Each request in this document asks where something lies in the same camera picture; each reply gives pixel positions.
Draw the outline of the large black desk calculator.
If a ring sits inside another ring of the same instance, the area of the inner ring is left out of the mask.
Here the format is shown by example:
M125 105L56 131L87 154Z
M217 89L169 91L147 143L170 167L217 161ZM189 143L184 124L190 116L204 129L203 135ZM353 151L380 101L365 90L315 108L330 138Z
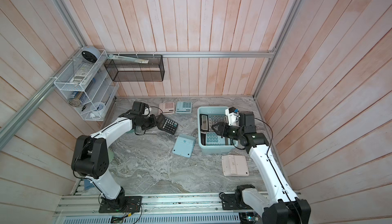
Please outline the large black desk calculator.
M200 130L202 132L213 132L212 126L219 122L227 122L227 116L223 114L216 114L216 115L205 115L200 114Z

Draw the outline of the mint green storage box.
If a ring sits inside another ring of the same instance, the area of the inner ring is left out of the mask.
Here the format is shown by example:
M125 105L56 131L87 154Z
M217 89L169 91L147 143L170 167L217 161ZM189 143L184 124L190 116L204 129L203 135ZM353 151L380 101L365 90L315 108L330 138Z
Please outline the mint green storage box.
M228 123L227 106L201 106L198 108L199 147L204 155L227 154L238 146L238 141L221 136L218 123Z

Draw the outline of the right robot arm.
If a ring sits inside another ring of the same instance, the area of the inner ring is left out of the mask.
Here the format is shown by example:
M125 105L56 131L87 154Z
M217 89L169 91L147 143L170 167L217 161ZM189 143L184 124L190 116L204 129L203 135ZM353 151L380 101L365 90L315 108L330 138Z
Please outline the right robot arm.
M268 196L260 194L252 185L241 185L236 190L239 206L249 206L261 216L264 224L307 224L311 207L307 200L298 198L278 167L271 151L271 142L258 132L253 112L231 107L225 110L226 122L212 126L224 138L238 141L256 164Z

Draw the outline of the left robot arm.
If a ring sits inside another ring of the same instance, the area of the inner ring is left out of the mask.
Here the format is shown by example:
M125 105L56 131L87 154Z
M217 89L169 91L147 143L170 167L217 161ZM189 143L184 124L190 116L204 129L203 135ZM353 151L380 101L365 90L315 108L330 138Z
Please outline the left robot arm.
M122 135L140 128L143 131L156 126L151 107L135 101L132 108L122 113L113 123L91 135L77 138L71 169L80 178L88 179L104 199L117 200L123 188L110 174L108 149Z

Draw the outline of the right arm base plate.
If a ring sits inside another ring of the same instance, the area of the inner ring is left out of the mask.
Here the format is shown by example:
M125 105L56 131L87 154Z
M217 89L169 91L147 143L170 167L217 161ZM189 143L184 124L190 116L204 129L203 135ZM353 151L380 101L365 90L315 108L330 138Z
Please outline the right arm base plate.
M246 209L246 207L242 206L237 201L235 194L227 194L227 193L221 192L219 194L219 198L221 200L223 210L243 210L243 209Z

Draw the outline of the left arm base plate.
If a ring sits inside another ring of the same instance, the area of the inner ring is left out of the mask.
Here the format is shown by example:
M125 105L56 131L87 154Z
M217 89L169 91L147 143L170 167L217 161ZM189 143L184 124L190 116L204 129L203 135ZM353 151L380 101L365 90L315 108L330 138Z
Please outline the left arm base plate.
M142 196L119 196L117 199L101 197L99 213L140 212Z

